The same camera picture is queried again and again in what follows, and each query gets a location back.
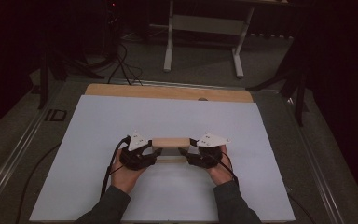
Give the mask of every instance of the white table leg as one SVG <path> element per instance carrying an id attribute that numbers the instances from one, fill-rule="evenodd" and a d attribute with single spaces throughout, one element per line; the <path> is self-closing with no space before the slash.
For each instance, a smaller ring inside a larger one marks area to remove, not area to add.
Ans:
<path id="1" fill-rule="evenodd" d="M 242 31 L 241 31 L 241 34 L 240 34 L 240 41 L 238 42 L 237 47 L 232 49 L 232 56 L 234 58 L 235 71 L 237 73 L 238 78 L 243 77 L 240 52 L 241 52 L 243 41 L 245 40 L 246 33 L 248 31 L 248 28 L 249 28 L 249 24 L 251 23 L 251 18 L 252 18 L 252 15 L 253 15 L 254 11 L 255 11 L 254 7 L 249 8 L 248 15 L 246 17 L 245 22 L 243 23 Z"/>
<path id="2" fill-rule="evenodd" d="M 170 1 L 170 17 L 168 19 L 168 44 L 167 51 L 165 52 L 165 61 L 164 61 L 164 72 L 171 71 L 171 62 L 172 62 L 172 32 L 173 32 L 173 0 Z"/>

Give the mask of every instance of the dark background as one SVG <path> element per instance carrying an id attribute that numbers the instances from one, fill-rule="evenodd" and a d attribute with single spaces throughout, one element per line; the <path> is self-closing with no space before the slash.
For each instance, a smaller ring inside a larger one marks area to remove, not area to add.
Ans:
<path id="1" fill-rule="evenodd" d="M 178 9 L 192 11 L 191 4 Z M 122 19 L 147 36 L 148 23 L 166 24 L 166 8 L 163 0 L 129 0 Z M 39 67 L 44 34 L 81 59 L 84 49 L 103 46 L 105 13 L 103 1 L 0 1 L 0 118 L 33 87 L 28 75 Z M 296 37 L 282 68 L 310 68 L 307 86 L 358 183 L 358 1 L 316 1 L 310 14 L 301 7 L 259 7 L 250 33 Z"/>

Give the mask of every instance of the wooden edge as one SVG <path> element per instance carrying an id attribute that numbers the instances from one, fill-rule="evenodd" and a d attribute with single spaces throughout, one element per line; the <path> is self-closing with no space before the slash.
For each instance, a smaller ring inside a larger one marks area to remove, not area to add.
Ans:
<path id="1" fill-rule="evenodd" d="M 190 147 L 189 138 L 153 138 L 152 147 L 156 148 L 173 148 L 181 147 L 188 148 Z"/>
<path id="2" fill-rule="evenodd" d="M 199 100 L 252 103 L 248 91 L 193 89 L 184 87 L 127 86 L 113 84 L 90 84 L 86 95 L 120 96 L 138 98 L 160 98 L 177 100 Z"/>

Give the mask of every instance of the white surface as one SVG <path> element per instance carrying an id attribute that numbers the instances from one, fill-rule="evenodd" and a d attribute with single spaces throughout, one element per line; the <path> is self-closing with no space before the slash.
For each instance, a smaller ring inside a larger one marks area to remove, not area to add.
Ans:
<path id="1" fill-rule="evenodd" d="M 86 95 L 30 219 L 75 220 L 88 212 L 99 200 L 114 148 L 134 130 L 146 139 L 226 136 L 249 206 L 264 221 L 295 219 L 256 104 Z M 204 170 L 187 162 L 156 164 L 139 178 L 123 221 L 216 221 L 213 187 Z"/>

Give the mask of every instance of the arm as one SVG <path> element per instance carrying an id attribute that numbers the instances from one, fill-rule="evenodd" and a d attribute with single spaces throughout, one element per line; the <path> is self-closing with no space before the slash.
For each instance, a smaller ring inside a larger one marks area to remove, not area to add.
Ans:
<path id="1" fill-rule="evenodd" d="M 242 198 L 234 181 L 228 181 L 215 187 L 213 192 L 221 224 L 261 223 L 255 211 L 250 209 Z"/>
<path id="2" fill-rule="evenodd" d="M 98 223 L 98 224 L 117 224 L 120 223 L 124 212 L 130 203 L 129 193 L 136 184 L 138 177 L 145 169 L 133 171 L 127 169 L 119 161 L 121 149 L 117 152 L 115 163 L 111 174 L 111 186 L 108 188 L 101 200 L 92 208 L 91 211 L 80 217 L 75 223 Z"/>
<path id="3" fill-rule="evenodd" d="M 220 148 L 224 153 L 221 162 L 230 167 L 226 146 L 221 146 Z M 255 211 L 250 209 L 242 198 L 240 189 L 234 183 L 231 173 L 225 167 L 218 164 L 208 169 L 207 172 L 217 186 L 213 189 L 213 192 L 221 224 L 261 223 Z"/>

